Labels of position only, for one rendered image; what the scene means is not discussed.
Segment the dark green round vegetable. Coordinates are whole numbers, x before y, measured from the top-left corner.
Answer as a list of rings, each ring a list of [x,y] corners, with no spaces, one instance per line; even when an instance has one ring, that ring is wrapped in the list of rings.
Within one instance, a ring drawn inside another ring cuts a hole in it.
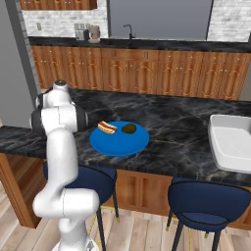
[[[122,132],[124,133],[135,133],[136,132],[136,125],[135,124],[127,124],[122,127]]]

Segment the large blue plate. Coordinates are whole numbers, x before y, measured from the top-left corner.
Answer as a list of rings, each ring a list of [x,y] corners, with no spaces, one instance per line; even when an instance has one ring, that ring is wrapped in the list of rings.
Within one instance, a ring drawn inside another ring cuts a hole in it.
[[[125,133],[122,128],[128,122],[111,122],[118,130],[115,133],[106,133],[95,128],[89,137],[91,147],[97,152],[112,157],[125,157],[143,150],[149,142],[148,131],[139,124],[134,124],[134,133]]]

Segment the white tupperware container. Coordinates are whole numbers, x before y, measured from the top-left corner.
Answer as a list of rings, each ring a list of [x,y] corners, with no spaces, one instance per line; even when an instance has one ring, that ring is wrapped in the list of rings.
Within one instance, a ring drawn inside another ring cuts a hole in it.
[[[251,118],[212,115],[208,132],[218,168],[251,175]]]

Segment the hot dog in bun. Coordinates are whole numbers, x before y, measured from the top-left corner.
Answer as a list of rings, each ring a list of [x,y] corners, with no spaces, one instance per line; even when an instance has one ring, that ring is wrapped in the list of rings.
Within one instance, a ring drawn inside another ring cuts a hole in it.
[[[98,128],[101,129],[102,131],[104,131],[106,133],[110,133],[110,134],[113,134],[118,130],[118,128],[116,126],[109,125],[104,121],[101,121],[98,123]]]

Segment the wooden base cupboard run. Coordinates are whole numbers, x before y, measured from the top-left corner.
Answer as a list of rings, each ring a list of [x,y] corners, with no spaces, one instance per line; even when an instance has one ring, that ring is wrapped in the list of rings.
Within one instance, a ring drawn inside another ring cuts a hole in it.
[[[33,46],[39,86],[237,100],[251,53]]]

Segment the blue bar stool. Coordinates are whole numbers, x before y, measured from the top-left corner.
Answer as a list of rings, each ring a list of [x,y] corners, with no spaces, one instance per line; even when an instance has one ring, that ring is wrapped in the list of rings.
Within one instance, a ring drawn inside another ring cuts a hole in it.
[[[236,221],[248,208],[251,192],[246,188],[226,183],[174,177],[168,189],[170,212],[178,218],[172,251],[176,251],[184,226],[213,232],[212,251],[217,251],[221,231]]]
[[[52,251],[98,251],[97,244],[87,233],[85,220],[96,214],[102,250],[106,251],[101,205],[113,197],[117,220],[120,219],[116,181],[117,171],[104,167],[83,166],[78,175],[65,175],[43,164],[47,179],[46,209],[51,218],[59,219],[60,241]]]

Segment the wooden island cabinet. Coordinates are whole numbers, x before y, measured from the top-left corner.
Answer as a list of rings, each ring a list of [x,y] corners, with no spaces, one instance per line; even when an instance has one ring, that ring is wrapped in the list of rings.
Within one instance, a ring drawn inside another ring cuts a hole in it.
[[[251,175],[219,170],[211,157],[203,156],[200,164],[183,168],[163,161],[138,167],[124,158],[80,157],[82,165],[116,169],[119,207],[132,211],[165,216],[169,212],[167,190],[174,176],[236,184],[251,191]],[[35,228],[40,219],[33,213],[32,201],[46,183],[43,160],[38,157],[0,153],[0,180],[21,226]]]

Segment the black sink tap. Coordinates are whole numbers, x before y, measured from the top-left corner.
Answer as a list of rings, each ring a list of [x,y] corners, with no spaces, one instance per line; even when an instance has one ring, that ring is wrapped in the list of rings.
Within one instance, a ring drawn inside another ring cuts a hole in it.
[[[135,34],[132,33],[132,27],[130,24],[123,25],[123,27],[128,27],[129,28],[129,39],[132,40],[135,38]]]

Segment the silver toaster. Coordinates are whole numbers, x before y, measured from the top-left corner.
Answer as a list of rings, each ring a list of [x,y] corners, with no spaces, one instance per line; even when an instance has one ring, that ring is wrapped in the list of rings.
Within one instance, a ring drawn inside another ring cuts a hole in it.
[[[77,30],[75,32],[75,38],[77,40],[87,41],[89,39],[89,30]]]

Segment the grey window pane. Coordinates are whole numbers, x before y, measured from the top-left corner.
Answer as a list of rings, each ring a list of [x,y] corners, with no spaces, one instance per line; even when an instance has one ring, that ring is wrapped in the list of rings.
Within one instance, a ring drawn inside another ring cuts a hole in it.
[[[205,40],[213,0],[108,0],[109,32],[129,39],[130,24],[136,38]]]

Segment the grey fridge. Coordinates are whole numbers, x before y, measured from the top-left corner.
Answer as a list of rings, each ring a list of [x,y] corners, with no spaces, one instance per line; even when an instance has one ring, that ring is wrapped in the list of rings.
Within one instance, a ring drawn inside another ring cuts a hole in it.
[[[20,0],[0,0],[0,120],[29,128],[40,93]]]

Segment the wooden wall cupboard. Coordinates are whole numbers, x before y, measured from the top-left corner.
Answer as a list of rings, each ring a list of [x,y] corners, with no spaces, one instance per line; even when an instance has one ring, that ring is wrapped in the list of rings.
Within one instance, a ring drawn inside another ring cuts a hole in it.
[[[97,0],[20,0],[23,10],[89,11],[97,8]]]

